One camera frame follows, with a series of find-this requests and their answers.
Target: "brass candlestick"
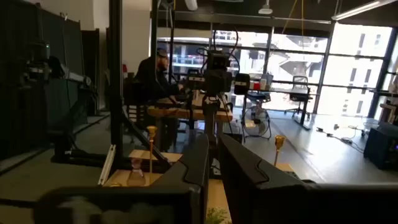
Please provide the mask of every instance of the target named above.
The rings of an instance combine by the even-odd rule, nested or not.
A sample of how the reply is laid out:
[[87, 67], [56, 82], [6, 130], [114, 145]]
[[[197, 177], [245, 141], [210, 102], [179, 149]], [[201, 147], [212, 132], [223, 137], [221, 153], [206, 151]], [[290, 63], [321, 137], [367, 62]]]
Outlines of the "brass candlestick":
[[281, 135], [275, 136], [276, 155], [275, 155], [274, 166], [276, 166], [276, 163], [278, 161], [278, 155], [279, 155], [281, 147], [284, 145], [285, 138], [286, 138], [285, 136], [281, 136]]
[[157, 128], [155, 126], [148, 126], [147, 129], [149, 132], [149, 143], [150, 143], [150, 155], [149, 155], [149, 185], [150, 185], [151, 184], [150, 177], [152, 176], [152, 151], [154, 149], [154, 137], [156, 135]]

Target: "concrete floor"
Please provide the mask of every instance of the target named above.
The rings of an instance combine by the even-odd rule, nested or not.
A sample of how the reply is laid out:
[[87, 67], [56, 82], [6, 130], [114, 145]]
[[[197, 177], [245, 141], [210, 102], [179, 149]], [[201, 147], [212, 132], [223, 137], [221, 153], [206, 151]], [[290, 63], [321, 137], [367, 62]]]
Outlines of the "concrete floor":
[[[315, 182], [365, 184], [375, 182], [398, 182], [398, 173], [378, 170], [363, 155], [340, 142], [326, 137], [325, 133], [315, 130], [305, 131], [291, 120], [291, 114], [270, 111], [272, 118], [272, 138], [247, 138], [245, 146], [263, 159], [272, 162], [275, 155], [274, 136], [282, 134], [287, 137], [279, 162], [289, 163], [301, 179]], [[313, 116], [313, 127], [322, 127], [326, 132], [338, 137], [349, 137], [361, 148], [366, 138], [359, 131], [347, 128], [362, 128], [366, 119], [332, 116]], [[334, 124], [341, 126], [333, 130]], [[77, 145], [93, 153], [107, 153], [110, 145], [110, 133], [106, 130], [109, 120], [83, 131], [77, 137]], [[124, 138], [125, 155], [135, 146], [130, 138]], [[49, 190], [68, 186], [94, 186], [98, 181], [101, 169], [94, 167], [53, 164], [48, 150], [16, 169], [0, 176], [0, 198], [35, 201]], [[0, 223], [33, 223], [31, 211], [26, 208], [15, 208], [0, 205]]]

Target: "man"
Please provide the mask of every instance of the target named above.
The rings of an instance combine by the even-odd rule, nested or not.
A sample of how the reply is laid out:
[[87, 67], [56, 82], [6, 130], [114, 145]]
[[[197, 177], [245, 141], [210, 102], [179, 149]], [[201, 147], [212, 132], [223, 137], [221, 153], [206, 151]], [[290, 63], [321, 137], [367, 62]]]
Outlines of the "man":
[[[169, 57], [164, 49], [157, 49], [156, 72], [152, 66], [151, 58], [143, 60], [138, 67], [135, 80], [142, 84], [142, 94], [139, 96], [145, 101], [156, 101], [171, 95], [179, 94], [183, 88], [181, 84], [169, 84], [164, 71], [169, 67]], [[154, 120], [146, 122], [155, 125]], [[173, 142], [177, 141], [178, 119], [162, 118], [161, 150], [167, 151]]]

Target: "dark jacket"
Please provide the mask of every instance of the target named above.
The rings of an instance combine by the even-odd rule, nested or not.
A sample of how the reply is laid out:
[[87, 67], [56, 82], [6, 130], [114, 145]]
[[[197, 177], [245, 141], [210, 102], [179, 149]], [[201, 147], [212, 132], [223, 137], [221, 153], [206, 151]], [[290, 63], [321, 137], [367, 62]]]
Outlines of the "dark jacket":
[[150, 58], [143, 60], [138, 67], [138, 72], [135, 80], [142, 84], [143, 100], [158, 100], [171, 95], [179, 94], [177, 84], [169, 84], [163, 72], [156, 71], [157, 82], [155, 79], [155, 68], [152, 68]]

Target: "fan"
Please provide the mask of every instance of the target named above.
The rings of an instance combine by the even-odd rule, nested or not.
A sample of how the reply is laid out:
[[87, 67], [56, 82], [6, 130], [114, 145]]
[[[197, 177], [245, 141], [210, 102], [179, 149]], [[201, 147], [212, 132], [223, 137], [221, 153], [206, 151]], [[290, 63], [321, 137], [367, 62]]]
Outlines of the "fan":
[[[267, 110], [261, 108], [259, 105], [252, 106], [245, 111], [243, 119], [243, 127], [248, 134], [247, 137], [271, 138], [271, 129], [269, 128], [270, 117]], [[269, 137], [267, 138], [263, 135], [268, 130]]]

